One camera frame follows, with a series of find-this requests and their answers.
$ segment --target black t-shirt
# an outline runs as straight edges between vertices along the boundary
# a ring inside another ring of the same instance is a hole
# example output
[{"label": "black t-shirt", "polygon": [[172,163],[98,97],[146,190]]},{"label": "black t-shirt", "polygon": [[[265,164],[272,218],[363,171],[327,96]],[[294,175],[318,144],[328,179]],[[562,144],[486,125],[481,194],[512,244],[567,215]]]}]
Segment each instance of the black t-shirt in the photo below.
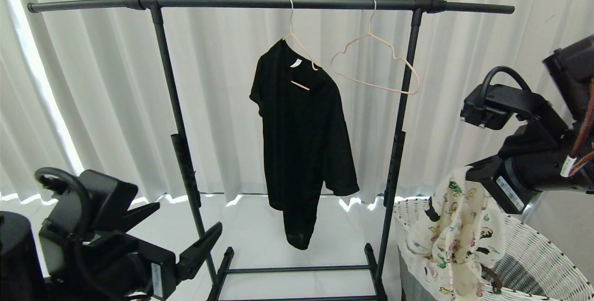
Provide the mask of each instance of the black t-shirt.
[{"label": "black t-shirt", "polygon": [[317,68],[282,39],[258,61],[250,99],[262,117],[266,184],[277,210],[296,193],[319,192],[323,181],[338,196],[359,191],[340,92]]}]

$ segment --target clothes hanger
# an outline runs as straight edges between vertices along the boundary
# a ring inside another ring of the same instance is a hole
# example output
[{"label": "clothes hanger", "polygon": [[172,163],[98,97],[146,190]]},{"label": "clothes hanger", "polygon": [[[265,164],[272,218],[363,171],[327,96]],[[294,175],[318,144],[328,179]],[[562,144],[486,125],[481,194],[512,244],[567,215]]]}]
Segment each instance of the clothes hanger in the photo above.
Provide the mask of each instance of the clothes hanger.
[{"label": "clothes hanger", "polygon": [[[308,52],[307,49],[305,49],[305,46],[303,46],[301,44],[301,42],[299,42],[299,39],[297,39],[297,37],[295,36],[295,34],[293,34],[293,12],[295,11],[295,8],[293,7],[293,0],[289,0],[289,1],[291,2],[291,20],[289,21],[289,31],[290,31],[290,33],[288,35],[286,35],[283,38],[283,40],[287,40],[287,38],[293,37],[293,39],[295,39],[295,41],[297,41],[297,44],[299,44],[299,46],[301,46],[301,48],[307,53],[307,56],[310,57],[311,68],[314,69],[314,70],[318,70],[318,68],[316,68],[316,65],[314,64],[314,58],[312,58],[310,52]],[[300,85],[298,83],[295,83],[295,84],[299,85],[302,88],[307,89],[306,87],[304,87],[304,86],[302,86],[302,85]]]},{"label": "clothes hanger", "polygon": [[388,90],[388,91],[393,91],[393,92],[399,92],[401,94],[407,94],[407,95],[414,95],[417,92],[419,92],[420,90],[420,79],[419,79],[419,75],[417,75],[416,71],[414,70],[414,68],[412,67],[412,65],[409,64],[409,62],[405,59],[405,58],[397,58],[396,57],[396,51],[394,50],[394,46],[392,46],[390,43],[388,43],[387,41],[385,41],[384,39],[378,37],[377,35],[371,33],[371,22],[373,20],[373,16],[375,16],[375,11],[377,11],[377,2],[375,0],[373,0],[374,3],[374,9],[373,9],[373,14],[371,14],[371,18],[369,19],[369,31],[366,34],[361,35],[360,37],[354,39],[353,41],[351,41],[350,43],[348,43],[346,46],[344,46],[344,50],[337,52],[333,57],[332,60],[330,61],[330,68],[332,68],[332,63],[334,62],[336,56],[340,53],[344,54],[346,53],[346,50],[348,49],[348,47],[354,43],[355,41],[359,41],[365,37],[372,37],[373,39],[379,40],[382,43],[384,43],[384,45],[387,45],[388,47],[390,47],[390,49],[392,50],[392,58],[394,60],[402,60],[405,62],[405,64],[407,64],[407,67],[410,69],[410,71],[413,73],[414,77],[416,78],[416,90],[414,90],[414,92],[410,92],[410,91],[403,91],[403,90],[397,90],[397,89],[391,89],[391,88],[386,88],[386,87],[380,87],[379,85],[375,85],[375,84],[371,84],[371,83],[367,83],[367,82],[363,82],[363,81],[359,81],[358,79],[354,79],[354,78],[350,78],[342,73],[339,73],[335,70],[333,70],[333,72],[336,75],[340,75],[344,78],[348,78],[351,81],[355,81],[357,83],[362,83],[365,85],[369,85],[370,87],[374,87],[374,88],[378,88],[378,89],[384,89],[384,90]]}]

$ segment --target laundry basket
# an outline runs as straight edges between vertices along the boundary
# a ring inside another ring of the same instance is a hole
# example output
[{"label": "laundry basket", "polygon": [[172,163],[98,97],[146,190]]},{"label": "laundry basket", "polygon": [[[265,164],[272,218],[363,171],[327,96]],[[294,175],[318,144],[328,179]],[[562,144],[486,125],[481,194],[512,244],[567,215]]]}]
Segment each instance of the laundry basket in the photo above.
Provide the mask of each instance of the laundry basket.
[{"label": "laundry basket", "polygon": [[[426,199],[408,199],[394,205],[400,250],[400,275],[407,301],[451,301],[425,278],[425,261],[407,250],[407,236]],[[594,288],[554,244],[538,231],[505,216],[506,253],[494,267],[503,281],[501,294],[483,287],[484,300],[493,301],[594,301]]]}]

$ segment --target black metal clothing rack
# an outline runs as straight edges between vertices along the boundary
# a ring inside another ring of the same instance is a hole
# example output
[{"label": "black metal clothing rack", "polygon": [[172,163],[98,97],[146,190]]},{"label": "black metal clothing rack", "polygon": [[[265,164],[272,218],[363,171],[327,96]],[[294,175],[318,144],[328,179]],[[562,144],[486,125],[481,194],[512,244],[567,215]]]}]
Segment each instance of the black metal clothing rack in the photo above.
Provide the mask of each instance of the black metal clothing rack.
[{"label": "black metal clothing rack", "polygon": [[[373,0],[292,0],[295,9],[343,9],[343,10],[373,10]],[[513,6],[488,5],[478,3],[456,3],[445,0],[376,0],[377,10],[399,10],[412,11],[412,20],[410,22],[410,37],[407,50],[407,61],[413,64],[416,42],[419,35],[421,18],[424,13],[439,13],[443,11],[458,12],[483,12],[483,13],[506,13],[514,12]],[[178,132],[171,136],[174,150],[180,166],[180,171],[184,181],[184,187],[187,193],[194,223],[200,237],[204,236],[204,224],[200,216],[200,194],[196,185],[194,176],[194,167],[190,156],[187,136],[184,126],[184,119],[180,106],[180,99],[174,81],[174,71],[171,66],[171,59],[165,38],[165,29],[163,28],[162,7],[250,7],[250,8],[272,8],[272,9],[291,9],[289,0],[77,0],[60,1],[52,3],[28,3],[27,8],[30,12],[62,11],[77,9],[98,9],[111,7],[126,7],[135,10],[150,10],[155,25],[159,51],[165,71],[165,79],[169,90],[169,97],[174,111],[175,123]],[[408,90],[410,85],[411,71],[405,68],[402,81],[402,90]],[[223,289],[225,278],[229,274],[248,274],[248,273],[279,273],[279,272],[308,272],[308,271],[346,271],[346,270],[369,270],[371,279],[375,288],[374,295],[340,296],[340,297],[296,297],[286,299],[267,299],[268,301],[358,301],[358,300],[387,300],[386,291],[382,283],[381,275],[384,269],[386,259],[386,248],[388,244],[388,234],[390,232],[390,223],[392,222],[392,207],[396,193],[400,164],[402,159],[403,147],[405,144],[405,135],[402,126],[405,119],[405,110],[407,108],[407,94],[400,95],[398,106],[398,115],[394,132],[394,141],[392,146],[392,156],[390,158],[390,167],[388,170],[388,180],[386,190],[384,191],[384,206],[386,214],[384,216],[384,226],[380,242],[380,254],[377,261],[373,253],[371,244],[365,244],[364,252],[367,257],[367,265],[335,265],[322,267],[281,267],[265,269],[230,269],[233,259],[233,248],[229,247],[225,251],[223,261],[216,271],[212,256],[206,260],[208,272],[213,282],[212,290],[208,296],[208,301],[219,301],[219,295]]]}]

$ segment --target white garment with colorful print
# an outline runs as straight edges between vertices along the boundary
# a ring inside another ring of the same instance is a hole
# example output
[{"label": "white garment with colorful print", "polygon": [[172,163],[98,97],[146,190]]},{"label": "white garment with colorful print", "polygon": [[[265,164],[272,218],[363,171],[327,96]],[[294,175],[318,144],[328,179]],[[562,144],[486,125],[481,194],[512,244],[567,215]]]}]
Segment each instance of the white garment with colorful print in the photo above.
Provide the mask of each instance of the white garment with colorful print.
[{"label": "white garment with colorful print", "polygon": [[469,168],[441,181],[407,236],[408,251],[426,258],[428,280],[452,300],[479,299],[481,264],[491,268],[505,254],[501,209],[481,183],[466,181]]}]

